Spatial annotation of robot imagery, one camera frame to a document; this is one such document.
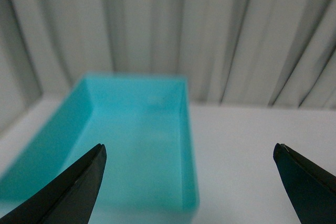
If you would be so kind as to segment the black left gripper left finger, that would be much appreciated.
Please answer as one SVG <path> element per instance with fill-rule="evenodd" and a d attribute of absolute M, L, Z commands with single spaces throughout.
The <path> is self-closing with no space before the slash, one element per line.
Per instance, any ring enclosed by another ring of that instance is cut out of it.
<path fill-rule="evenodd" d="M 97 144 L 1 223 L 88 223 L 101 187 L 107 151 Z"/>

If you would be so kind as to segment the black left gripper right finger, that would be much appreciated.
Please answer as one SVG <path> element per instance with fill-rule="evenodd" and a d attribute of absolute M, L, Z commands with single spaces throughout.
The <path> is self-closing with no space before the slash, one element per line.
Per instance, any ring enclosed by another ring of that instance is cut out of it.
<path fill-rule="evenodd" d="M 335 176 L 285 144 L 273 159 L 300 222 L 335 223 Z"/>

